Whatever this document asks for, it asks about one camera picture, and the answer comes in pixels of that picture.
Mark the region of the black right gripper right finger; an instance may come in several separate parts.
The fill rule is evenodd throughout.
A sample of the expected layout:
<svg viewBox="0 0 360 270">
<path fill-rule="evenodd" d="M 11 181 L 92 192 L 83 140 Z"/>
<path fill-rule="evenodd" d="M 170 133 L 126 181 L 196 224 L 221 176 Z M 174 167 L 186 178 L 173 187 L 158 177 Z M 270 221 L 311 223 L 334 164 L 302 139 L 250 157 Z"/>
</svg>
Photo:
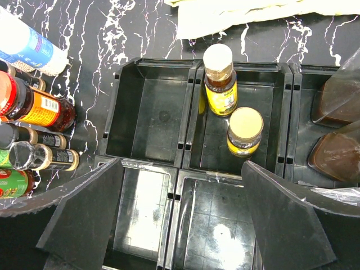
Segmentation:
<svg viewBox="0 0 360 270">
<path fill-rule="evenodd" d="M 251 161 L 241 176 L 265 269 L 359 269 L 359 207 Z"/>
</svg>

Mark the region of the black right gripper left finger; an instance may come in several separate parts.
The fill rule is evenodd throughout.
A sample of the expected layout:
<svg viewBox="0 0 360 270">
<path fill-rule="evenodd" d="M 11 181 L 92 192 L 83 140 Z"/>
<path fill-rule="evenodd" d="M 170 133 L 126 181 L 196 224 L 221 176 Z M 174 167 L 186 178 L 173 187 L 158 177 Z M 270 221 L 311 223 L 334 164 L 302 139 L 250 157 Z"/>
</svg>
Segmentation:
<svg viewBox="0 0 360 270">
<path fill-rule="evenodd" d="M 118 158 L 1 208 L 1 269 L 101 269 L 122 185 Z"/>
</svg>

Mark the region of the glass oil bottle gold spout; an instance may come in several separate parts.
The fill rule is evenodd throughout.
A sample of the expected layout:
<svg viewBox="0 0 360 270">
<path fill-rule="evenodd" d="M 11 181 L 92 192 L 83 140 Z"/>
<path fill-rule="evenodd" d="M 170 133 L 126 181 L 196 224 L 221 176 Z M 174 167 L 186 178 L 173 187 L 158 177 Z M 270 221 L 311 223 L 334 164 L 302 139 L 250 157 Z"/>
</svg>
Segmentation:
<svg viewBox="0 0 360 270">
<path fill-rule="evenodd" d="M 311 120 L 329 127 L 340 127 L 359 120 L 359 50 L 316 93 Z"/>
</svg>

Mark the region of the yellow-label beige-cap bottle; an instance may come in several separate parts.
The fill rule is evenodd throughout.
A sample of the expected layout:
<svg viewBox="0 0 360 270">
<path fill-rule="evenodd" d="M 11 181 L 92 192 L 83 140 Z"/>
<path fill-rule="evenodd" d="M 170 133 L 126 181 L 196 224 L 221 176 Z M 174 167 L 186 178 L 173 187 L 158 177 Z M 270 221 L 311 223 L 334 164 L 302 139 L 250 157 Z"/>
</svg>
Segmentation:
<svg viewBox="0 0 360 270">
<path fill-rule="evenodd" d="M 227 146 L 233 155 L 247 158 L 259 147 L 262 139 L 264 120 L 251 107 L 237 108 L 229 118 Z"/>
<path fill-rule="evenodd" d="M 237 75 L 229 46 L 214 44 L 203 55 L 205 90 L 210 109 L 218 116 L 228 116 L 237 107 Z"/>
</svg>

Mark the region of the yellow-cap green-label bottle front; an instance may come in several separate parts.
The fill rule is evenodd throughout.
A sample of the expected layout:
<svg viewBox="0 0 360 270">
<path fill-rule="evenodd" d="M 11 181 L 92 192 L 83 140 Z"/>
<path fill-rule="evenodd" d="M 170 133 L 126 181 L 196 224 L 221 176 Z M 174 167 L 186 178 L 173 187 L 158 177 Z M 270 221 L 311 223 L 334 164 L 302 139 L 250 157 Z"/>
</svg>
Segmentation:
<svg viewBox="0 0 360 270">
<path fill-rule="evenodd" d="M 23 197 L 34 188 L 35 177 L 29 170 L 1 168 L 0 177 L 1 199 Z"/>
</svg>

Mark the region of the yellow-cap green-label bottle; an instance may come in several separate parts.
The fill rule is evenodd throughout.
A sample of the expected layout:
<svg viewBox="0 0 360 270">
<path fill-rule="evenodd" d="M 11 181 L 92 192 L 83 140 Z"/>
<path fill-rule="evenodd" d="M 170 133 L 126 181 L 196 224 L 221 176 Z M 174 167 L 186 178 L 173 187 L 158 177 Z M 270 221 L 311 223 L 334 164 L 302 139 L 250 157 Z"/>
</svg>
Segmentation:
<svg viewBox="0 0 360 270">
<path fill-rule="evenodd" d="M 0 177 L 1 199 L 23 197 L 34 188 L 35 177 L 29 170 L 1 168 Z"/>
<path fill-rule="evenodd" d="M 8 150 L 0 150 L 0 168 L 13 168 L 12 164 L 9 161 Z"/>
</svg>

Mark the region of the yellow-cap green-label bottle rear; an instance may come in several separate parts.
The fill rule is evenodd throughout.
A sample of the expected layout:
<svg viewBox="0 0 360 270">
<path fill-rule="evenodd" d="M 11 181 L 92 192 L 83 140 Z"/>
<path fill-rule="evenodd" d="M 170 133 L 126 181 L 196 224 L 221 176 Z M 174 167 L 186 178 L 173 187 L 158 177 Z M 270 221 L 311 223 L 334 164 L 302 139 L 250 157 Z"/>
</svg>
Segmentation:
<svg viewBox="0 0 360 270">
<path fill-rule="evenodd" d="M 8 150 L 0 150 L 0 168 L 13 168 L 12 164 L 9 161 Z"/>
</svg>

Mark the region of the black-cap spice bottle middle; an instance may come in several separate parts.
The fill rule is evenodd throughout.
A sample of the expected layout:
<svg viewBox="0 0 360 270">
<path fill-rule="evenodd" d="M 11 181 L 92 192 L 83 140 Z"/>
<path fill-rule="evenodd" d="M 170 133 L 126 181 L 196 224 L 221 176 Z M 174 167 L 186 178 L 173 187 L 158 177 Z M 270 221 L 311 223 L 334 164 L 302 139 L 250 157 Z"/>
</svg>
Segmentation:
<svg viewBox="0 0 360 270">
<path fill-rule="evenodd" d="M 42 132 L 10 123 L 2 124 L 0 131 L 1 150 L 9 150 L 13 143 L 21 141 L 27 141 L 32 144 L 40 143 L 62 150 L 67 146 L 66 138 L 61 134 Z"/>
</svg>

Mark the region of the black organizer tray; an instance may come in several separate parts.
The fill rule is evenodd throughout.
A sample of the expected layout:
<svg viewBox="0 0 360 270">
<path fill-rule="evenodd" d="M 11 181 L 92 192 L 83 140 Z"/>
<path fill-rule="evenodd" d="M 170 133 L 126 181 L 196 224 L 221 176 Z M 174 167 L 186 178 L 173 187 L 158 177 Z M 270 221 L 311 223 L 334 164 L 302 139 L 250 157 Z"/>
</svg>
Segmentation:
<svg viewBox="0 0 360 270">
<path fill-rule="evenodd" d="M 119 158 L 124 168 L 106 269 L 265 269 L 241 176 L 247 161 L 328 198 L 338 188 L 307 165 L 312 147 L 332 131 L 312 123 L 310 111 L 336 69 L 234 67 L 239 106 L 264 120 L 250 159 L 228 149 L 228 119 L 210 111 L 200 60 L 138 58 L 115 73 L 96 157 L 98 165 Z"/>
</svg>

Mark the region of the red-lid chili sauce jar rear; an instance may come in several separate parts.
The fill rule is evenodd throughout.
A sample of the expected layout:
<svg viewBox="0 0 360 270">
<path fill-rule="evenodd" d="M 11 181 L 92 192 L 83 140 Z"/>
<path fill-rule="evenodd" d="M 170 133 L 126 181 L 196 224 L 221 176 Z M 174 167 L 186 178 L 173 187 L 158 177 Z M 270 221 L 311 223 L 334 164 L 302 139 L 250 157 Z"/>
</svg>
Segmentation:
<svg viewBox="0 0 360 270">
<path fill-rule="evenodd" d="M 32 89 L 20 78 L 1 72 L 1 121 L 23 122 L 63 132 L 75 121 L 73 104 Z"/>
</svg>

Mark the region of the black-cap spice bottle rear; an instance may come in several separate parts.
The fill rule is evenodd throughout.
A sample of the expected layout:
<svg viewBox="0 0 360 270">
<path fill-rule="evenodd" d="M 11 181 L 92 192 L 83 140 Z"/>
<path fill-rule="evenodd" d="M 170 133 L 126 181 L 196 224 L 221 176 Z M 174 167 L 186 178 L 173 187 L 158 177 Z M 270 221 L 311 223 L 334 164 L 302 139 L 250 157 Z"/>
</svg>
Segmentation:
<svg viewBox="0 0 360 270">
<path fill-rule="evenodd" d="M 30 74 L 34 68 L 21 62 L 15 61 L 10 63 L 1 59 L 1 71 L 10 74 L 12 77 L 17 77 L 25 81 L 32 89 L 44 92 L 46 90 L 46 83 L 43 79 L 35 77 Z"/>
</svg>

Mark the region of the right white-lid granule jar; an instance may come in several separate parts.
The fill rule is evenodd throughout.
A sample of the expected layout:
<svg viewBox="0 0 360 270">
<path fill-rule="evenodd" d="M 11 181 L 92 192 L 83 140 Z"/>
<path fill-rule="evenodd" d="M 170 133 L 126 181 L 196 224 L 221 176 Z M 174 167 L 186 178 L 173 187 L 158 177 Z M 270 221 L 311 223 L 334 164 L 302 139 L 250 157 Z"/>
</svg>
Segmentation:
<svg viewBox="0 0 360 270">
<path fill-rule="evenodd" d="M 55 77 L 69 64 L 68 54 L 36 30 L 1 8 L 1 52 Z"/>
</svg>

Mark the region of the patterned cream folded cloth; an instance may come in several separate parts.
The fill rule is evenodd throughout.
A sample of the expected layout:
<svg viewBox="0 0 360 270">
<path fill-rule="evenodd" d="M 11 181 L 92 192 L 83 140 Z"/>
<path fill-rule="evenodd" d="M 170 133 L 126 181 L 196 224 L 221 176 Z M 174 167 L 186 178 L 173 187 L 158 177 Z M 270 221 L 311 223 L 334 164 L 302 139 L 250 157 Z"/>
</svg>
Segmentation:
<svg viewBox="0 0 360 270">
<path fill-rule="evenodd" d="M 359 1 L 165 1 L 178 8 L 178 39 L 196 39 L 233 25 L 318 13 L 324 16 L 359 14 Z"/>
</svg>

